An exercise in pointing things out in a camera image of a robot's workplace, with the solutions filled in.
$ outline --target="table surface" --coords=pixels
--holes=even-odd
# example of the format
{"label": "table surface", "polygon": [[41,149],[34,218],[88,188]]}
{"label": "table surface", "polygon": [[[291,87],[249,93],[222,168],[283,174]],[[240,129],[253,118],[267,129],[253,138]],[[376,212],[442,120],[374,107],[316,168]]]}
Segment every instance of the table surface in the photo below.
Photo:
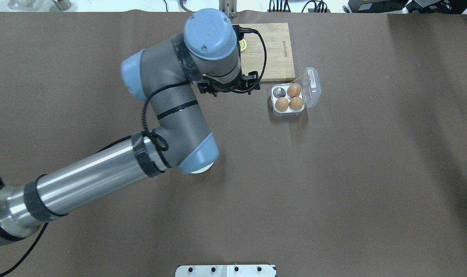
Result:
{"label": "table surface", "polygon": [[[25,184],[140,130],[122,60],[186,13],[0,13],[0,175]],[[242,12],[288,22],[322,96],[277,118],[272,83],[198,95],[210,170],[147,179],[50,223],[10,276],[173,276],[271,263],[279,276],[467,276],[467,15]],[[150,118],[151,126],[157,121]],[[0,247],[0,272],[34,237]]]}

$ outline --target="wooden cutting board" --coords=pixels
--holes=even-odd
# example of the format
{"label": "wooden cutting board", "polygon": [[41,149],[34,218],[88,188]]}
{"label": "wooden cutting board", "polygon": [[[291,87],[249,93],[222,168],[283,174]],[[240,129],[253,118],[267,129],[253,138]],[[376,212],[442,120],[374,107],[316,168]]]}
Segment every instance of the wooden cutting board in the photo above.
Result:
{"label": "wooden cutting board", "polygon": [[[240,26],[254,28],[261,33],[267,49],[267,63],[263,82],[292,81],[295,79],[295,68],[291,54],[290,32],[288,23],[255,23],[240,24]],[[259,37],[254,33],[246,33],[247,49],[241,52],[242,72],[263,69],[264,51]]]}

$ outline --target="egg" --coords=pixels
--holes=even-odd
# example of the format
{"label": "egg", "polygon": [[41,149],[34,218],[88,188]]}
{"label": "egg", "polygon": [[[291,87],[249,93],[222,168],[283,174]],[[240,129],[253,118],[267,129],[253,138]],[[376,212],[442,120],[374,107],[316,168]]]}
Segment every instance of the egg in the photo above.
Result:
{"label": "egg", "polygon": [[302,88],[297,85],[297,84],[292,84],[289,88],[288,88],[288,96],[290,97],[296,97],[296,96],[299,96],[300,95],[300,91],[302,91]]}
{"label": "egg", "polygon": [[284,97],[286,95],[286,92],[283,88],[276,88],[273,92],[273,95],[276,98]]}
{"label": "egg", "polygon": [[290,100],[290,108],[293,110],[301,110],[303,107],[303,100],[302,98],[295,96]]}
{"label": "egg", "polygon": [[288,109],[288,99],[285,97],[278,98],[274,104],[274,107],[280,112],[286,111]]}

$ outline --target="egg carton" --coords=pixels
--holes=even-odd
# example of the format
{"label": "egg carton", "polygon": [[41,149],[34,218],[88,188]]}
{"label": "egg carton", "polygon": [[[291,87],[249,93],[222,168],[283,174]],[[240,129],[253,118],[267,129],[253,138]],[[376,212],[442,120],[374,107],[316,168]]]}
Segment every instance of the egg carton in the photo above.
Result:
{"label": "egg carton", "polygon": [[[319,97],[321,96],[321,85],[319,82],[318,74],[314,68],[306,69],[307,72],[303,74],[300,82],[301,84],[277,84],[271,88],[270,98],[273,105],[273,114],[275,116],[279,117],[286,115],[300,115],[306,108],[314,107],[317,104]],[[292,92],[292,90],[300,90],[300,94],[292,93],[291,95],[293,97],[291,97],[290,95],[288,95],[288,90],[290,92]],[[302,107],[298,110],[294,109],[297,108],[297,99],[293,100],[296,97],[300,97],[302,99]],[[286,110],[283,111],[277,109],[277,101],[288,102],[288,107],[286,108]]]}

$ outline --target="blue cap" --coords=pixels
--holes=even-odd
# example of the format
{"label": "blue cap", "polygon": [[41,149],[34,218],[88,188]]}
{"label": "blue cap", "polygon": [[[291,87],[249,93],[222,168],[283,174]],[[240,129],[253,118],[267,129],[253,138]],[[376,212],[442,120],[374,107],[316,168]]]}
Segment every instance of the blue cap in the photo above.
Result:
{"label": "blue cap", "polygon": [[124,85],[137,100],[146,100],[141,84],[141,56],[145,49],[126,58],[121,64],[121,76]]}
{"label": "blue cap", "polygon": [[238,43],[230,20],[216,9],[202,9],[189,17],[184,42],[194,55],[209,61],[228,57]]}
{"label": "blue cap", "polygon": [[211,165],[219,156],[218,147],[212,133],[194,149],[178,167],[182,173],[192,173]]}

